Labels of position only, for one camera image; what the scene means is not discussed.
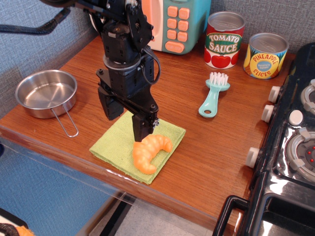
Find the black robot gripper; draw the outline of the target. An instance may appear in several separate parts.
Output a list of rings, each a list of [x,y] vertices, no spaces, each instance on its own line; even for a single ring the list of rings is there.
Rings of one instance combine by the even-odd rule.
[[[129,63],[118,63],[103,56],[105,69],[96,74],[98,96],[109,120],[119,117],[124,109],[132,116],[134,140],[141,142],[159,125],[158,105],[151,95],[151,86],[156,84],[160,71],[154,74],[154,62],[160,62],[154,53],[142,53]]]

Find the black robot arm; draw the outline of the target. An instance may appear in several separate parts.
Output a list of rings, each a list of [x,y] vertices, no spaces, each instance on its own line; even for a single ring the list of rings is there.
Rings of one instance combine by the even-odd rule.
[[[80,8],[92,17],[101,36],[105,69],[97,76],[98,96],[109,120],[125,109],[132,116],[134,139],[141,142],[159,124],[158,105],[151,87],[160,78],[160,62],[149,42],[154,38],[140,0],[45,0],[44,4]]]

